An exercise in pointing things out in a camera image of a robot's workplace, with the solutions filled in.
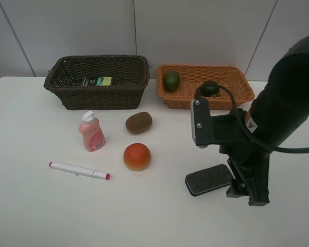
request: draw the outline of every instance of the wicker basket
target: wicker basket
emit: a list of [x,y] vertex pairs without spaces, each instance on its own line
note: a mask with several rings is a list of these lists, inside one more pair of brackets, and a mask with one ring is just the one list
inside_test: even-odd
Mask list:
[[[86,76],[112,77],[111,86],[70,86]],[[149,81],[149,65],[141,56],[69,56],[57,61],[44,87],[68,110],[123,110],[140,104]]]
[[[163,86],[163,77],[175,70],[180,74],[181,83],[178,89],[167,92]],[[161,65],[158,67],[157,91],[169,108],[190,109],[190,101],[194,99],[197,87],[212,80],[229,89],[235,97],[236,104],[254,99],[254,92],[243,73],[233,66],[196,66],[196,65]],[[220,97],[207,97],[212,110],[230,110],[232,108],[229,95],[220,90]]]

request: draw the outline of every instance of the white marker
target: white marker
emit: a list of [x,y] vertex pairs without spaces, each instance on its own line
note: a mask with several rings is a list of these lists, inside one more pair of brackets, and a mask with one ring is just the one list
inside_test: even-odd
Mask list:
[[95,178],[95,179],[104,179],[104,180],[110,179],[110,174],[105,173],[105,172],[100,172],[100,171],[96,171],[93,169],[87,169],[87,168],[72,166],[72,165],[53,162],[53,161],[50,162],[49,167],[60,170],[60,171],[74,173],[76,175],[87,176],[87,177]]

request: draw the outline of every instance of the white table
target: white table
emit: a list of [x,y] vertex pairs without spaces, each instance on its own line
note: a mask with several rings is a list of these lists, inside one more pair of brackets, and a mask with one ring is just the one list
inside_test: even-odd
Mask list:
[[[265,207],[227,198],[227,187],[192,197],[185,176],[226,164],[227,156],[218,146],[194,145],[189,111],[167,108],[155,80],[138,109],[95,111],[107,144],[93,153],[78,132],[85,111],[66,110],[43,81],[0,79],[0,246],[309,246],[309,154],[271,155]],[[251,82],[256,95],[264,85]],[[131,135],[125,121],[141,111],[153,125]],[[122,159],[136,142],[152,153],[141,172]],[[309,119],[283,146],[309,146]],[[77,177],[50,169],[50,161],[109,172],[112,179]]]

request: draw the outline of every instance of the white wall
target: white wall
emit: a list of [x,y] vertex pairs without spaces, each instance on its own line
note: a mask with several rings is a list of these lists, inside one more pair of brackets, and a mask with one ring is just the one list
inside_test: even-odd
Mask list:
[[135,0],[138,55],[163,63],[249,65],[276,0]]
[[133,0],[1,0],[37,76],[69,55],[135,55]]
[[247,79],[266,81],[288,49],[309,35],[309,0],[279,0],[254,58]]
[[32,76],[32,71],[0,9],[0,77]]

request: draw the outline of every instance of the pink bottle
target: pink bottle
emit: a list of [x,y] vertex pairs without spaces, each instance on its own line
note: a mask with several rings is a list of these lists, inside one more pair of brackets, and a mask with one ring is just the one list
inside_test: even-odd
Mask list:
[[83,144],[88,151],[93,152],[104,146],[105,138],[102,129],[92,111],[82,116],[79,132],[83,136]]

